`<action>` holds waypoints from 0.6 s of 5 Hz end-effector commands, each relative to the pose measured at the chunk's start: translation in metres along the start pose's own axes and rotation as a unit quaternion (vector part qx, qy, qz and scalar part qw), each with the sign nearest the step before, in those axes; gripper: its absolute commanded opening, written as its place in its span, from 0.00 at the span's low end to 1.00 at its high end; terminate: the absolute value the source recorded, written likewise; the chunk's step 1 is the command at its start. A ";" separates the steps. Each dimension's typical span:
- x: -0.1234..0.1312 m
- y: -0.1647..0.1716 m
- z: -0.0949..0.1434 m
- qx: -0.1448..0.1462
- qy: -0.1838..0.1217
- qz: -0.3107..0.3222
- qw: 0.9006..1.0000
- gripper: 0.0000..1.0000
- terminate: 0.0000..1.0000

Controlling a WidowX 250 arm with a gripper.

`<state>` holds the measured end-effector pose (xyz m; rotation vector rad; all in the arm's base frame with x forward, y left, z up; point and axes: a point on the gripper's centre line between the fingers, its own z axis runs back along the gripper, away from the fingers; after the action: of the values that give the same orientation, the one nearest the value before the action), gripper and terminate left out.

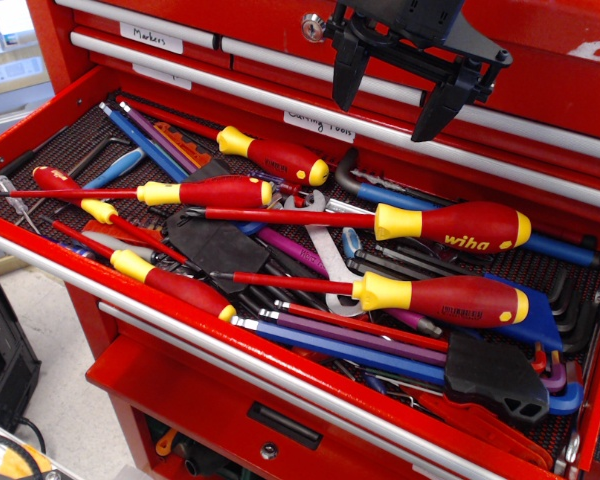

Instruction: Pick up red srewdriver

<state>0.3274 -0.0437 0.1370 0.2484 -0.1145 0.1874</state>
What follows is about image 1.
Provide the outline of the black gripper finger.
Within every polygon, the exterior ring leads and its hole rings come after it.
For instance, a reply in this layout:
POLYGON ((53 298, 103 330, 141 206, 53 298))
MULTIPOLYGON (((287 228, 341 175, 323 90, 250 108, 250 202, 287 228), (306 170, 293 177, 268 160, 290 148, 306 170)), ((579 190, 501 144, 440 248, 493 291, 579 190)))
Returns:
POLYGON ((369 61, 366 44, 351 32, 336 32, 332 41, 336 50, 332 97, 348 111, 360 87, 369 61))
POLYGON ((448 83, 437 85, 425 102, 411 135, 413 142, 433 140, 459 113, 468 90, 448 83))

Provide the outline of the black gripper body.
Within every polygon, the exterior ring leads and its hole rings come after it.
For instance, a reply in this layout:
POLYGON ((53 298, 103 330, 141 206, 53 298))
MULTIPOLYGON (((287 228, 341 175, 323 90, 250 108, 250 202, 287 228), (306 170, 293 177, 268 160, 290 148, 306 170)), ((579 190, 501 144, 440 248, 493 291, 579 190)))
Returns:
POLYGON ((379 59, 438 85, 468 73, 470 98, 487 98, 511 54, 475 29, 462 1, 338 1, 324 36, 351 32, 379 59))

